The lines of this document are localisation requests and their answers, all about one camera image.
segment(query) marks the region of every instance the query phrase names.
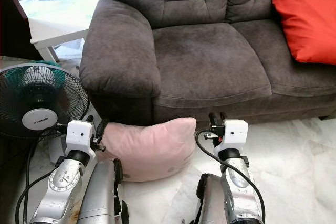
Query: cable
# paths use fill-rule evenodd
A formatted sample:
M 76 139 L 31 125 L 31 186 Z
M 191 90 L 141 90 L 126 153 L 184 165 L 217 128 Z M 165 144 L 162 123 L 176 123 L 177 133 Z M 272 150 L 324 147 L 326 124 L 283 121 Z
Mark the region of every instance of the cable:
M 52 174 L 52 172 L 55 169 L 53 169 L 51 172 L 48 172 L 46 175 L 43 175 L 42 177 L 39 177 L 37 180 L 35 180 L 34 182 L 32 182 L 20 195 L 19 200 L 17 201 L 16 204 L 16 208 L 15 208 L 15 224 L 20 224 L 19 222 L 19 212 L 20 212 L 20 205 L 21 202 L 24 198 L 24 196 L 26 195 L 26 193 L 29 191 L 29 189 L 31 189 L 36 183 L 40 182 L 41 180 L 45 179 L 46 177 L 50 176 L 50 174 Z
M 261 204 L 261 218 L 263 220 L 263 223 L 265 224 L 265 217 L 266 217 L 266 213 L 265 213 L 265 204 L 264 204 L 264 200 L 263 197 L 260 193 L 260 191 L 258 190 L 258 188 L 256 187 L 256 185 L 244 174 L 242 173 L 239 169 L 237 169 L 236 167 L 234 167 L 233 165 L 230 165 L 229 163 L 220 160 L 218 157 L 216 157 L 215 155 L 211 154 L 210 152 L 208 152 L 200 143 L 198 140 L 198 136 L 203 133 L 203 132 L 209 132 L 207 130 L 203 130 L 203 131 L 199 131 L 196 133 L 195 136 L 195 141 L 197 146 L 208 156 L 212 157 L 214 160 L 220 162 L 222 165 L 229 167 L 230 169 L 234 170 L 236 173 L 238 173 L 241 177 L 243 177 L 250 185 L 251 187 L 254 189 L 254 191 L 257 193 L 259 200 L 260 200 L 260 204 Z
M 41 142 L 42 140 L 44 140 L 42 138 L 43 134 L 47 131 L 50 131 L 50 130 L 54 130 L 55 128 L 53 127 L 49 127 L 49 128 L 46 128 L 44 130 L 42 130 L 39 134 L 38 134 L 38 137 L 37 137 L 37 140 L 33 141 L 32 144 L 30 145 L 30 149 L 29 149 L 29 154 L 28 154 L 28 159 L 27 159 L 27 164 L 26 164 L 26 184 L 25 184 L 25 189 L 28 188 L 29 186 L 29 169 L 30 169 L 30 160 L 31 158 L 33 157 L 34 155 L 34 152 L 35 152 L 35 149 L 36 149 L 36 146 L 39 142 Z M 24 200 L 24 205 L 23 205 L 23 224 L 26 224 L 27 223 L 27 207 L 28 207 L 28 195 L 29 192 L 27 191 L 26 194 L 24 195 L 25 197 L 25 200 Z

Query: red pillow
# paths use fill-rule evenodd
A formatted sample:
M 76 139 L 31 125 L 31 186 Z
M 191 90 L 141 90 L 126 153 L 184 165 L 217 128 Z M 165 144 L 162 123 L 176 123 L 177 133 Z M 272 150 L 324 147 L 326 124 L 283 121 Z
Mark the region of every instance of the red pillow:
M 336 0 L 273 0 L 291 54 L 336 65 Z

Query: fan grille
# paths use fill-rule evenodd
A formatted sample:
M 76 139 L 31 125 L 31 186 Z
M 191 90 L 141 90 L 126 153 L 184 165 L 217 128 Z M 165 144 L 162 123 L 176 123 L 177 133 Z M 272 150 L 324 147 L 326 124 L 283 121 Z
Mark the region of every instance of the fan grille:
M 46 64 L 16 65 L 0 72 L 0 134 L 36 138 L 39 132 L 22 124 L 30 110 L 53 110 L 58 123 L 80 120 L 89 107 L 89 98 L 78 78 Z

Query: sofa armrest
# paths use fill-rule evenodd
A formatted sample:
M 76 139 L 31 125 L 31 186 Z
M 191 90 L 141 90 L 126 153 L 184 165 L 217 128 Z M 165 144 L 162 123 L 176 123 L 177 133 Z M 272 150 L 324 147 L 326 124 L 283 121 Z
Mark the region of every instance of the sofa armrest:
M 98 1 L 84 44 L 79 75 L 83 87 L 95 94 L 157 96 L 160 74 L 147 19 L 122 2 Z

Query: table leg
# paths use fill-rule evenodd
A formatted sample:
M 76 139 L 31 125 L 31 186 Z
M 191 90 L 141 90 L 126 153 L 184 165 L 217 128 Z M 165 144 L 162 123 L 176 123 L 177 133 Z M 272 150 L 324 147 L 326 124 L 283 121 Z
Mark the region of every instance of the table leg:
M 41 54 L 43 60 L 59 62 L 59 59 L 53 49 L 53 47 L 46 47 L 38 49 L 38 52 Z

